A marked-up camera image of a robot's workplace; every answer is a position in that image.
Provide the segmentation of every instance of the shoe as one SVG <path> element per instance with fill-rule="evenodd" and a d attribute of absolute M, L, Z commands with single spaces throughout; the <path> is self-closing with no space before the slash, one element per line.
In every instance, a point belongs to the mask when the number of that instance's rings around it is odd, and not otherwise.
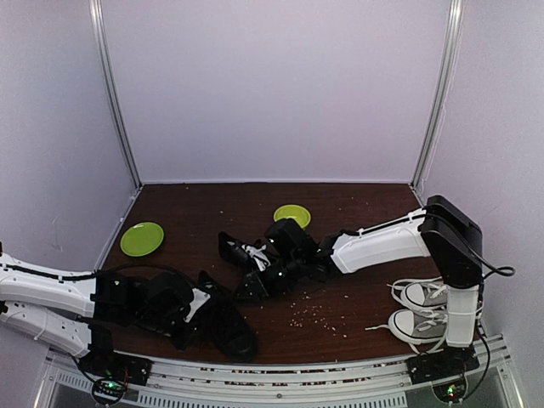
<path fill-rule="evenodd" d="M 447 304 L 447 286 L 442 278 L 401 279 L 391 285 L 391 296 L 415 312 L 442 309 Z"/>
<path fill-rule="evenodd" d="M 257 338 L 230 299 L 229 290 L 205 271 L 198 275 L 197 287 L 212 297 L 212 303 L 203 308 L 201 315 L 206 333 L 218 350 L 234 361 L 253 360 L 258 350 Z"/>
<path fill-rule="evenodd" d="M 399 340 L 410 344 L 412 350 L 419 354 L 417 345 L 436 343 L 428 352 L 436 351 L 445 340 L 447 313 L 444 310 L 402 309 L 389 316 L 387 325 L 367 327 L 366 330 L 389 329 Z"/>
<path fill-rule="evenodd" d="M 256 267 L 261 272 L 271 265 L 266 246 L 260 242 L 255 246 L 244 244 L 226 232 L 218 234 L 219 256 L 229 264 L 242 268 L 246 272 Z"/>

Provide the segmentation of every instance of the shoelace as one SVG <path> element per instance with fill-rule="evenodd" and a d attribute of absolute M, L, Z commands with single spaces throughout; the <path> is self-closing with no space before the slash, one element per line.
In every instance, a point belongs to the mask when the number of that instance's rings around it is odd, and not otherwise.
<path fill-rule="evenodd" d="M 243 244 L 241 246 L 241 249 L 246 251 L 247 255 L 249 255 L 252 259 L 255 259 L 258 270 L 260 270 L 261 272 L 263 272 L 270 266 L 269 258 L 264 253 L 264 251 L 266 251 L 266 245 L 263 245 L 260 248 L 256 248 L 255 246 Z"/>
<path fill-rule="evenodd" d="M 420 313 L 422 313 L 423 316 L 428 317 L 429 320 L 425 320 L 416 326 L 416 330 L 418 330 L 419 332 L 425 332 L 426 330 L 430 329 L 431 327 L 435 327 L 438 324 L 447 325 L 448 315 L 445 312 L 438 313 L 436 310 L 423 309 L 420 311 Z M 389 325 L 380 325 L 380 326 L 365 328 L 365 330 L 377 330 L 377 329 L 391 330 Z M 437 351 L 445 341 L 445 334 L 446 334 L 446 330 L 444 330 L 444 335 L 440 338 L 440 340 L 430 350 L 426 351 L 425 353 L 433 353 Z M 414 344 L 408 343 L 408 345 L 414 351 L 414 353 L 416 354 L 421 353 Z"/>
<path fill-rule="evenodd" d="M 395 291 L 402 291 L 406 286 L 408 286 L 411 283 L 422 283 L 427 287 L 431 287 L 432 289 L 435 289 L 436 292 L 434 292 L 431 295 L 431 298 L 436 298 L 441 293 L 443 293 L 445 290 L 447 290 L 446 285 L 437 285 L 436 281 L 440 281 L 442 278 L 433 278 L 433 279 L 399 279 L 393 282 L 393 285 L 388 285 L 391 288 L 391 297 L 405 306 L 409 309 L 408 305 L 405 304 L 402 299 L 395 293 Z"/>
<path fill-rule="evenodd" d="M 427 285 L 423 284 L 423 286 L 430 287 L 431 289 L 434 290 L 434 292 L 431 293 L 431 299 L 437 298 L 448 289 L 446 285 L 437 285 L 435 283 L 428 283 Z"/>
<path fill-rule="evenodd" d="M 425 332 L 438 325 L 445 325 L 448 322 L 448 315 L 444 313 L 434 313 L 429 315 L 429 320 L 422 321 L 415 327 L 418 332 Z"/>

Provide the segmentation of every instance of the green plate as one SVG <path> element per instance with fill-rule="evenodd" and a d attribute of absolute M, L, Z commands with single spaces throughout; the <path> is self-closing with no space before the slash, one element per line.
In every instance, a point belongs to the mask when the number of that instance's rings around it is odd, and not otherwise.
<path fill-rule="evenodd" d="M 296 204 L 288 204 L 286 206 L 281 206 L 274 212 L 274 221 L 278 221 L 282 218 L 293 218 L 303 230 L 306 230 L 312 216 L 306 208 Z"/>
<path fill-rule="evenodd" d="M 164 231 L 159 224 L 136 224 L 122 236 L 121 250 L 129 257 L 143 257 L 155 251 L 164 239 Z"/>

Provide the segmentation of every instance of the white wall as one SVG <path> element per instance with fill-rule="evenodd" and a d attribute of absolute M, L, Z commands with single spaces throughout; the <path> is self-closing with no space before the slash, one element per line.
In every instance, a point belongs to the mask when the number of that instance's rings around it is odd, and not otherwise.
<path fill-rule="evenodd" d="M 544 3 L 467 2 L 453 86 L 425 198 L 443 194 L 513 264 L 486 283 L 484 321 L 503 332 L 530 397 L 544 386 Z"/>
<path fill-rule="evenodd" d="M 142 179 L 409 181 L 449 3 L 104 2 Z"/>
<path fill-rule="evenodd" d="M 91 269 L 133 188 L 87 1 L 0 1 L 0 94 L 4 251 L 37 264 Z M 0 328 L 0 344 L 0 405 L 28 406 L 47 348 L 7 327 Z"/>

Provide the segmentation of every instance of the white sneaker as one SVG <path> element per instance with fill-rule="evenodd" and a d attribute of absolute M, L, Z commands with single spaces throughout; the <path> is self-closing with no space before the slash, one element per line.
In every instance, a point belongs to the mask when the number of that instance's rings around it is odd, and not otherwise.
<path fill-rule="evenodd" d="M 447 286 L 442 278 L 400 279 L 391 285 L 391 296 L 409 310 L 442 309 L 447 303 Z"/>
<path fill-rule="evenodd" d="M 389 316 L 387 325 L 367 327 L 366 330 L 389 329 L 399 340 L 410 344 L 416 352 L 417 345 L 436 343 L 428 352 L 436 351 L 445 340 L 448 315 L 444 310 L 397 310 Z"/>

